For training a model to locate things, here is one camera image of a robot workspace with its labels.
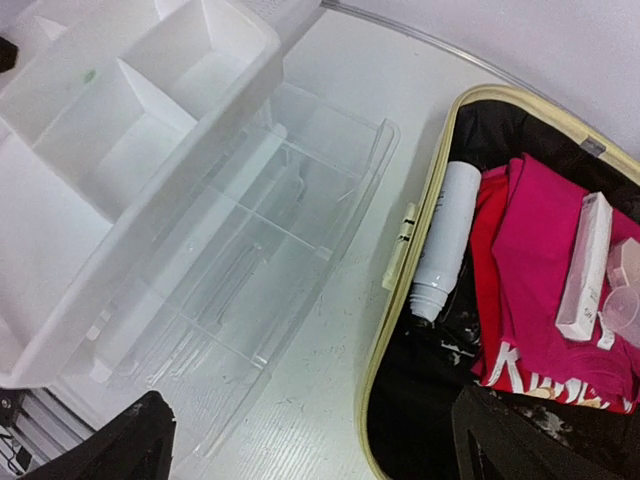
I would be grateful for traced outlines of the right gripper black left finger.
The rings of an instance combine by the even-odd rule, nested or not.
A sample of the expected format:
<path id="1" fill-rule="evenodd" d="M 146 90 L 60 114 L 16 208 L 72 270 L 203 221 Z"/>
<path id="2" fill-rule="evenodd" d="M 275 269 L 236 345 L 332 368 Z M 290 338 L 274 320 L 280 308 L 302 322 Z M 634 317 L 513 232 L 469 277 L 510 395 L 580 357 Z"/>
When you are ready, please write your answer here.
<path id="1" fill-rule="evenodd" d="M 87 440 L 26 479 L 163 479 L 170 475 L 175 416 L 148 391 Z"/>

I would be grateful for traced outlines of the pale yellow hard-shell suitcase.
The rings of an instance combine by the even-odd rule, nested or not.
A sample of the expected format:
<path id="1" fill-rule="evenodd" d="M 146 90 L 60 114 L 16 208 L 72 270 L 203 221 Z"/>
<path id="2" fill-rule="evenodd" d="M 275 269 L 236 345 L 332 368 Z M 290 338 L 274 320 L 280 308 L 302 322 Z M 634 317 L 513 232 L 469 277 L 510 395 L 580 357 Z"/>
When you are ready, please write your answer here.
<path id="1" fill-rule="evenodd" d="M 611 247 L 639 242 L 639 166 L 576 117 L 530 92 L 483 85 L 452 105 L 420 202 L 405 216 L 390 267 L 391 298 L 358 399 L 362 450 L 382 479 L 461 479 L 452 407 L 466 387 L 488 391 L 560 445 L 613 472 L 639 475 L 639 402 L 628 414 L 481 385 L 481 352 L 470 235 L 456 286 L 437 319 L 411 312 L 409 294 L 447 165 L 484 173 L 528 154 L 613 209 Z"/>

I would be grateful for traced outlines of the white cylindrical bottle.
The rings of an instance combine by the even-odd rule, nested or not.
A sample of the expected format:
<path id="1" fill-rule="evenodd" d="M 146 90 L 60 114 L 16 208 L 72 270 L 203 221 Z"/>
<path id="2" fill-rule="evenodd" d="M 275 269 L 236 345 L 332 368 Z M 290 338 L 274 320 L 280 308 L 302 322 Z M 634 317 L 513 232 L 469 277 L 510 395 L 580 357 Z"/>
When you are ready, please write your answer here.
<path id="1" fill-rule="evenodd" d="M 447 165 L 409 294 L 411 312 L 429 322 L 437 319 L 456 286 L 480 183 L 476 167 L 460 161 Z"/>

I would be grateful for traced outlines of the red t-shirt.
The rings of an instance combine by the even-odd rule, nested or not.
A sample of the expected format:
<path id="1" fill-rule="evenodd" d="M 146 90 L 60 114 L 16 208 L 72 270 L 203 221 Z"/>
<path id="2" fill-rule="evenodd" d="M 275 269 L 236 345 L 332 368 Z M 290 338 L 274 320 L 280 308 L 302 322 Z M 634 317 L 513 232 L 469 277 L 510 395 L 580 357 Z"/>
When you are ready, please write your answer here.
<path id="1" fill-rule="evenodd" d="M 639 402 L 639 352 L 594 328 L 586 342 L 555 326 L 586 190 L 523 154 L 483 174 L 470 234 L 480 383 L 628 414 Z"/>

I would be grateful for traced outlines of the white plastic drawer organizer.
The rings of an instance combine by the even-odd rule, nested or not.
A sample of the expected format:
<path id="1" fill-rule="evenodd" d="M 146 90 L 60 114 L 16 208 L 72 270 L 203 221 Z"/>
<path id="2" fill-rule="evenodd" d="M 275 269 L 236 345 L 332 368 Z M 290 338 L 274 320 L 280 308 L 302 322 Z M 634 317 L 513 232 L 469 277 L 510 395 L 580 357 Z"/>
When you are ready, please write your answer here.
<path id="1" fill-rule="evenodd" d="M 342 259 L 399 140 L 283 80 L 233 1 L 33 1 L 1 29 L 1 390 L 98 430 L 159 392 L 212 456 Z"/>

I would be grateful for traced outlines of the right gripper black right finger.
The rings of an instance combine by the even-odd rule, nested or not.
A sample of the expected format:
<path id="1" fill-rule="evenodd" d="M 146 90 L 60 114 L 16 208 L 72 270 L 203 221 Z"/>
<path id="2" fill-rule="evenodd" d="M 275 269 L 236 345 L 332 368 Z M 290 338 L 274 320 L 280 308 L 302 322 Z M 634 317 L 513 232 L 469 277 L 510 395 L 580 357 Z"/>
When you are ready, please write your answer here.
<path id="1" fill-rule="evenodd" d="M 560 445 L 488 391 L 464 388 L 452 407 L 461 479 L 615 479 L 617 476 Z"/>

